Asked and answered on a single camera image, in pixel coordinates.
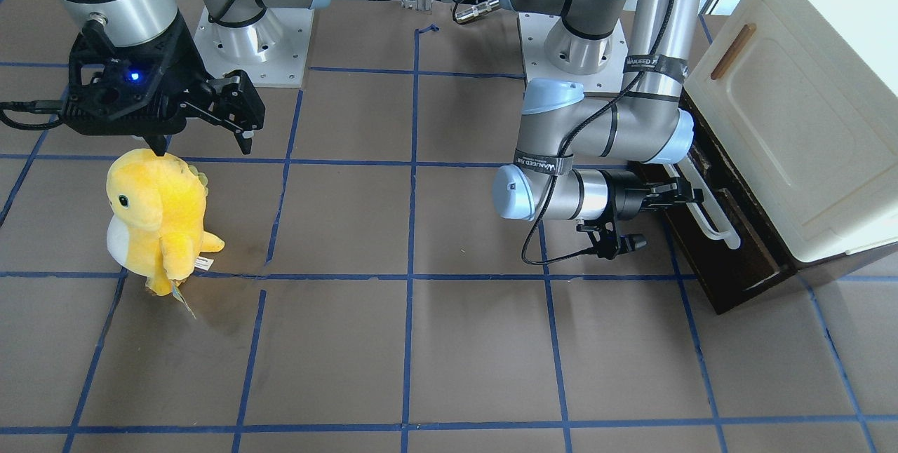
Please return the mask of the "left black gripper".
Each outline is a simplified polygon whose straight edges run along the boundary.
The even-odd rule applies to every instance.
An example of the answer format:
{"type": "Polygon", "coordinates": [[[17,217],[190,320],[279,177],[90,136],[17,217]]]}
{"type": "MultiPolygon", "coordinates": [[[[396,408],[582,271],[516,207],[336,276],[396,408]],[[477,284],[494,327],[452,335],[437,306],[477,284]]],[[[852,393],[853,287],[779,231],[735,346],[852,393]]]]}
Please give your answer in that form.
{"type": "Polygon", "coordinates": [[[643,182],[629,171],[607,171],[606,185],[608,221],[631,220],[643,211],[670,210],[704,201],[704,195],[697,196],[697,191],[685,178],[643,182]]]}

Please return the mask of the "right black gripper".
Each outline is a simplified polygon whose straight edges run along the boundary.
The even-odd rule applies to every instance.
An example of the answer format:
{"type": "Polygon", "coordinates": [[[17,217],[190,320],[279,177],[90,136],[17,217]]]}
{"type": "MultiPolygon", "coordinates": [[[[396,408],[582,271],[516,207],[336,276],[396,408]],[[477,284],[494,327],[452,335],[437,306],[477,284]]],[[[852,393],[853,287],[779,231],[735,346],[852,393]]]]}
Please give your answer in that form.
{"type": "Polygon", "coordinates": [[[69,54],[67,125],[83,135],[138,136],[163,156],[166,136],[199,118],[230,131],[249,155],[265,112],[249,73],[211,79],[180,14],[158,37],[128,47],[88,20],[69,54]]]}

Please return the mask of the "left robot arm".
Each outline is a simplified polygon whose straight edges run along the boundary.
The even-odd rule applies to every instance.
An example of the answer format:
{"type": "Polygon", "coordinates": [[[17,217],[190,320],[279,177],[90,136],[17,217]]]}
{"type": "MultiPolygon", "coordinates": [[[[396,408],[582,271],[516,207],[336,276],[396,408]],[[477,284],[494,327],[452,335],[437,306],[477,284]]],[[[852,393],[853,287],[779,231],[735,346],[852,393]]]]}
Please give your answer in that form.
{"type": "MultiPolygon", "coordinates": [[[[508,10],[557,16],[545,50],[574,69],[580,47],[612,47],[626,0],[500,0],[508,10]]],[[[677,163],[692,146],[694,121],[679,106],[700,0],[637,0],[616,102],[588,98],[574,80],[526,83],[514,157],[497,170],[493,203],[504,219],[599,219],[620,193],[610,174],[580,172],[591,154],[677,163]]]]}

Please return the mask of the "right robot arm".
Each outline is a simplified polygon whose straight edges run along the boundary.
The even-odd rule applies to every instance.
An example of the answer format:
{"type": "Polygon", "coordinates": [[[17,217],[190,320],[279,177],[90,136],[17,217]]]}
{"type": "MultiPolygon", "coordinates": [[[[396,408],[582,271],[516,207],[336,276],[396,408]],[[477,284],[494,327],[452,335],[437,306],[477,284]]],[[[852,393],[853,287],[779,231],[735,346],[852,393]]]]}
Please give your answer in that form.
{"type": "Polygon", "coordinates": [[[80,27],[69,54],[67,97],[17,104],[57,114],[87,136],[134,136],[161,156],[189,119],[231,133],[249,154],[265,105],[249,69],[292,59],[276,9],[326,8],[330,0],[204,0],[206,43],[224,60],[210,72],[175,0],[61,0],[80,27]]]}

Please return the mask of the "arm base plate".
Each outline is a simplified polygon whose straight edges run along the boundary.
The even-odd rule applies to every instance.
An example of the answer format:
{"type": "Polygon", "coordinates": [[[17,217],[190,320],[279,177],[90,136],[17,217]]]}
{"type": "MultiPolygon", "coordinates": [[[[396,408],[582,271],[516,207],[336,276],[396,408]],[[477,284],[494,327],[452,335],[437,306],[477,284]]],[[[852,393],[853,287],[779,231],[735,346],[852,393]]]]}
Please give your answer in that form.
{"type": "Polygon", "coordinates": [[[574,81],[588,96],[613,96],[622,88],[628,47],[620,21],[600,40],[572,34],[558,16],[520,13],[518,22],[526,82],[574,81]]]}
{"type": "Polygon", "coordinates": [[[314,15],[311,9],[270,8],[256,24],[228,28],[211,24],[203,9],[194,41],[214,77],[240,69],[256,88],[301,88],[314,15]]]}

